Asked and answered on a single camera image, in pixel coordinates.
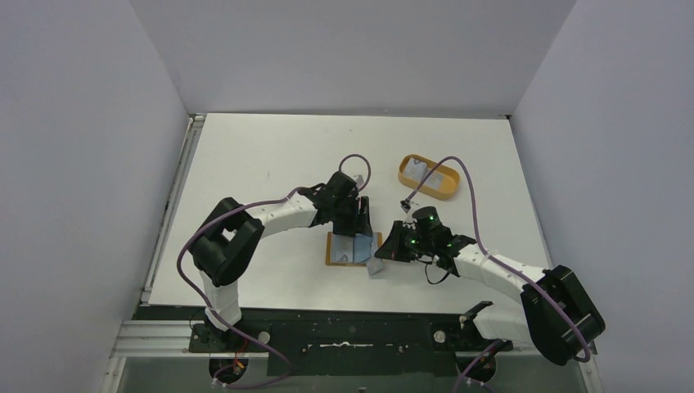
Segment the silver credit card carried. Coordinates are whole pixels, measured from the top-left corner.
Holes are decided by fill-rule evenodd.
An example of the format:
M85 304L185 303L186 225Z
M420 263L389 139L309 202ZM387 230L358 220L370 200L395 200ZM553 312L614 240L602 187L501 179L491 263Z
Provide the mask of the silver credit card carried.
M375 256L378 248L377 241L372 241L369 249L369 257L365 260L367 273L370 277L378 274L384 268L382 259Z

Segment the yellow leather card holder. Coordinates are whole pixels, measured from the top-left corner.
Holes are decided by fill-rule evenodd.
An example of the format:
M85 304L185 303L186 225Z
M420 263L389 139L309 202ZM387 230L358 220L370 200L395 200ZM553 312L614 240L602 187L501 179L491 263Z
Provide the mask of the yellow leather card holder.
M348 237L328 233L326 265L366 267L369 271L377 272L384 267L382 260L375 257L375 252L381 245L381 233L374 233L371 237L365 235Z

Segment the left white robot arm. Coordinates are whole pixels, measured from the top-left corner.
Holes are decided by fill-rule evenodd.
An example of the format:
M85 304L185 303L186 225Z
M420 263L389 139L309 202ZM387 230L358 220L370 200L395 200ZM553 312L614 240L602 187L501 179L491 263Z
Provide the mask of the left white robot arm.
M259 242L296 228L331 224L336 235L373 234L370 199L355 180L337 171L326 183L297 187L278 200L241 204L223 198L181 250L189 254L203 285L192 285L205 302L210 340L222 351L242 340L238 280L248 269Z

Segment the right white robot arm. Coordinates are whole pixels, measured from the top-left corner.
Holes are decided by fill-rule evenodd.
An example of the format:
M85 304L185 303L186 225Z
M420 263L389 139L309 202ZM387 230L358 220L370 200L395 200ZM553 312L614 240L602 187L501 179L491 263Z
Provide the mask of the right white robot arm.
M467 278L518 303L483 300L462 314L462 343L479 350L493 340L531 344L550 362L577 359L606 329L575 273L563 265L542 269L484 250L478 241L442 224L436 208L416 210L411 222L396 220L375 256L398 262L422 260L444 276Z

